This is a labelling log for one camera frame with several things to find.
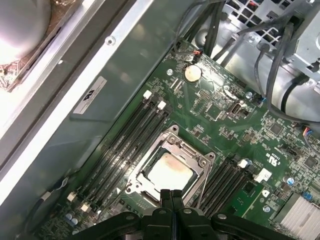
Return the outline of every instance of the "chipset heatsink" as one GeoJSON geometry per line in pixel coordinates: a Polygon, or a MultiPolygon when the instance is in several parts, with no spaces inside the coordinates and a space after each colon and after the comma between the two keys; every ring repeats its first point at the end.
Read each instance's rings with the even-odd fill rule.
{"type": "Polygon", "coordinates": [[[189,202],[208,176],[215,154],[199,153],[178,131],[173,125],[153,142],[130,174],[126,194],[139,193],[158,205],[162,189],[182,190],[184,204],[189,202]]]}
{"type": "Polygon", "coordinates": [[[320,208],[294,193],[274,219],[300,240],[320,237],[320,208]]]}

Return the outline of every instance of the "gray cable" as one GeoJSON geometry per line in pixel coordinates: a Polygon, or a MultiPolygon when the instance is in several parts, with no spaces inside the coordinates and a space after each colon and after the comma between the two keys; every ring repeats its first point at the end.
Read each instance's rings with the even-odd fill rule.
{"type": "Polygon", "coordinates": [[[313,151],[316,155],[318,155],[318,157],[320,157],[320,152],[318,152],[309,142],[308,135],[303,136],[303,138],[307,146],[310,148],[310,150],[313,151]]]}
{"type": "Polygon", "coordinates": [[[254,72],[254,78],[255,78],[255,81],[258,85],[258,88],[259,88],[259,91],[260,91],[260,94],[263,98],[266,98],[266,95],[264,94],[264,90],[262,88],[262,84],[261,84],[261,81],[260,81],[260,75],[259,75],[259,63],[261,61],[261,59],[263,58],[263,56],[269,52],[270,50],[270,46],[269,44],[265,43],[261,46],[261,49],[260,49],[260,54],[259,56],[257,57],[255,63],[254,63],[254,68],[253,68],[253,72],[254,72]]]}

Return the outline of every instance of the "wire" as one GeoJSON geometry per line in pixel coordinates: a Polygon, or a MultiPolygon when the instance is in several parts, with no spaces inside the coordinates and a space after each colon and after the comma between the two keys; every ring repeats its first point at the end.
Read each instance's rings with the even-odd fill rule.
{"type": "Polygon", "coordinates": [[[269,76],[267,79],[267,85],[266,85],[267,108],[272,114],[278,116],[279,118],[289,120],[292,122],[296,122],[296,123],[300,123],[300,124],[305,124],[305,125],[320,126],[319,121],[311,121],[311,120],[306,120],[306,119],[301,119],[301,118],[286,115],[280,109],[278,109],[272,105],[272,96],[273,96],[274,86],[276,83],[277,73],[278,73],[282,58],[284,56],[286,47],[291,40],[291,36],[293,34],[293,29],[294,29],[294,26],[292,23],[288,23],[286,25],[286,27],[284,28],[284,33],[283,33],[280,45],[278,47],[278,51],[275,54],[273,61],[272,61],[272,65],[271,65],[271,69],[269,72],[269,76]]]}
{"type": "Polygon", "coordinates": [[[203,50],[203,52],[209,57],[211,56],[212,51],[217,42],[220,18],[221,18],[221,14],[224,6],[225,6],[224,1],[214,4],[209,31],[206,36],[204,50],[203,50]]]}
{"type": "Polygon", "coordinates": [[[219,3],[219,2],[223,2],[225,0],[205,0],[205,1],[199,1],[199,2],[195,2],[192,3],[184,12],[184,14],[182,15],[179,24],[176,28],[175,31],[175,36],[174,36],[174,41],[173,41],[173,50],[175,54],[178,55],[189,55],[189,54],[193,54],[194,51],[179,51],[178,50],[178,41],[179,41],[179,34],[181,31],[181,28],[183,26],[183,23],[185,22],[187,16],[189,15],[189,13],[191,12],[191,10],[195,7],[201,6],[201,5],[209,5],[209,4],[214,4],[214,3],[219,3]]]}
{"type": "Polygon", "coordinates": [[[318,155],[320,157],[320,152],[318,152],[310,143],[308,137],[310,134],[312,134],[313,131],[309,128],[309,127],[306,127],[302,133],[302,136],[303,136],[303,139],[306,143],[306,145],[310,148],[311,151],[313,151],[316,155],[318,155]]]}
{"type": "Polygon", "coordinates": [[[305,74],[301,74],[301,75],[295,77],[294,79],[292,79],[291,85],[287,88],[287,90],[284,92],[284,95],[282,97],[281,108],[280,108],[282,112],[286,113],[287,101],[288,101],[289,95],[292,93],[292,91],[297,86],[301,86],[308,81],[309,81],[309,77],[306,76],[305,74]]]}
{"type": "Polygon", "coordinates": [[[51,191],[47,191],[45,194],[43,194],[42,197],[40,199],[38,199],[38,201],[33,205],[32,209],[30,210],[30,212],[28,213],[28,215],[25,219],[23,233],[22,233],[23,235],[28,235],[28,234],[30,234],[30,232],[32,232],[32,230],[30,229],[30,224],[32,223],[34,216],[36,215],[40,206],[44,203],[44,201],[46,201],[51,196],[51,194],[53,192],[64,188],[67,185],[70,176],[71,175],[65,177],[61,181],[58,181],[54,185],[54,187],[51,191]]]}
{"type": "Polygon", "coordinates": [[[196,37],[197,33],[199,32],[201,26],[205,23],[205,21],[208,19],[210,14],[213,12],[215,7],[215,4],[211,4],[209,7],[207,7],[200,16],[195,20],[192,27],[189,29],[189,31],[186,33],[187,41],[191,43],[191,41],[196,37]]]}
{"type": "Polygon", "coordinates": [[[264,90],[262,88],[262,84],[261,84],[261,81],[260,81],[260,75],[259,75],[259,63],[261,61],[261,59],[263,58],[263,56],[269,52],[270,50],[270,46],[269,44],[263,44],[261,46],[261,49],[260,49],[260,54],[259,56],[257,57],[255,63],[254,63],[254,68],[253,68],[253,71],[254,71],[254,78],[255,78],[255,81],[258,85],[258,88],[259,88],[259,91],[260,91],[260,95],[261,97],[265,100],[266,99],[266,95],[264,94],[264,90]]]}
{"type": "MultiPolygon", "coordinates": [[[[262,24],[253,26],[253,27],[248,27],[244,30],[241,30],[239,32],[237,32],[237,35],[240,37],[244,34],[248,34],[248,33],[253,33],[253,32],[257,32],[257,31],[261,31],[261,30],[267,30],[270,28],[279,28],[284,26],[289,18],[289,16],[285,16],[285,17],[279,17],[273,21],[270,22],[264,22],[262,24]]],[[[214,61],[219,60],[219,58],[221,58],[227,51],[228,49],[233,45],[233,43],[236,41],[235,38],[231,37],[226,44],[222,47],[222,49],[212,58],[214,61]]]]}

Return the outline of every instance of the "screw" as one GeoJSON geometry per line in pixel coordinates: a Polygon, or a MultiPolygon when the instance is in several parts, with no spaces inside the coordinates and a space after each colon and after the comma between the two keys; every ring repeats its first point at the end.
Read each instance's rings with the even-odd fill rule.
{"type": "Polygon", "coordinates": [[[173,71],[172,69],[168,69],[168,70],[166,71],[166,74],[167,74],[168,76],[171,76],[172,74],[174,74],[174,71],[173,71]]]}
{"type": "Polygon", "coordinates": [[[116,43],[116,39],[113,36],[108,36],[105,40],[104,40],[105,44],[107,44],[108,46],[113,46],[116,43]]]}
{"type": "Polygon", "coordinates": [[[127,219],[127,220],[133,220],[133,219],[135,219],[135,217],[134,217],[134,216],[127,216],[125,219],[127,219]]]}
{"type": "Polygon", "coordinates": [[[270,208],[269,206],[264,206],[264,207],[263,207],[263,211],[264,211],[265,213],[269,213],[269,212],[271,211],[271,208],[270,208]]]}
{"type": "Polygon", "coordinates": [[[174,144],[175,141],[176,141],[176,139],[175,139],[173,136],[169,137],[168,142],[169,142],[170,144],[174,144]]]}
{"type": "Polygon", "coordinates": [[[218,214],[218,219],[226,220],[227,216],[224,214],[218,214]]]}
{"type": "Polygon", "coordinates": [[[256,40],[256,38],[254,36],[250,36],[248,40],[249,43],[253,43],[256,40]]]}
{"type": "Polygon", "coordinates": [[[251,99],[252,96],[253,96],[253,93],[250,92],[250,91],[247,91],[247,92],[245,93],[245,97],[246,97],[247,99],[251,99]]]}
{"type": "Polygon", "coordinates": [[[207,161],[206,160],[201,160],[200,165],[202,167],[204,167],[205,165],[207,165],[207,161]]]}
{"type": "Polygon", "coordinates": [[[192,213],[192,210],[189,209],[189,208],[186,208],[185,210],[183,210],[183,212],[184,212],[185,214],[190,214],[190,213],[192,213]]]}

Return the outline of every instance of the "capacitor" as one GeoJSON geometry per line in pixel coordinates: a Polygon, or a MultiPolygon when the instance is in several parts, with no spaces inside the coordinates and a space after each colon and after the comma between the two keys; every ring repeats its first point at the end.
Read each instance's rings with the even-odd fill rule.
{"type": "Polygon", "coordinates": [[[271,211],[271,208],[270,208],[269,206],[264,206],[264,207],[263,207],[263,211],[264,211],[265,213],[269,213],[269,212],[271,211]]]}
{"type": "Polygon", "coordinates": [[[189,65],[184,70],[184,78],[188,83],[194,84],[202,76],[202,70],[197,65],[189,65]]]}
{"type": "Polygon", "coordinates": [[[248,165],[252,165],[252,161],[249,158],[245,158],[245,160],[248,162],[248,165]]]}
{"type": "Polygon", "coordinates": [[[290,176],[284,176],[282,180],[289,186],[292,186],[295,183],[295,180],[290,176]]]}
{"type": "Polygon", "coordinates": [[[247,92],[245,93],[245,97],[246,97],[247,99],[252,99],[253,93],[250,92],[250,91],[247,91],[247,92]]]}
{"type": "Polygon", "coordinates": [[[65,215],[65,218],[71,221],[71,219],[72,219],[72,214],[71,214],[71,213],[67,213],[67,214],[65,215]]]}
{"type": "Polygon", "coordinates": [[[71,222],[73,223],[73,225],[77,225],[79,223],[78,219],[76,219],[75,217],[71,219],[71,222]]]}

